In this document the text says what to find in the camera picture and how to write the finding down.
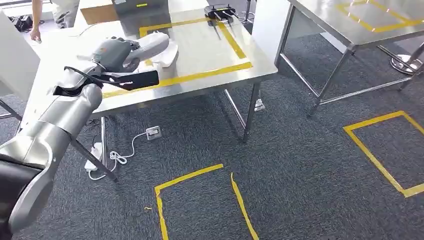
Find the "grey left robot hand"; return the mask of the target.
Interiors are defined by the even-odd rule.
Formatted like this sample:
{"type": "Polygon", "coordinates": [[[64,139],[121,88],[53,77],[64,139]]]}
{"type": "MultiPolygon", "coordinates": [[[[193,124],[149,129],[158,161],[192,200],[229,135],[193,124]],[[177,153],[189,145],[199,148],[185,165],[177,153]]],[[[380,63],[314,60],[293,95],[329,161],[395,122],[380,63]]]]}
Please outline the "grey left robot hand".
{"type": "Polygon", "coordinates": [[[132,73],[140,64],[140,58],[130,54],[140,49],[140,44],[122,37],[107,38],[93,52],[91,61],[110,73],[132,73]]]}

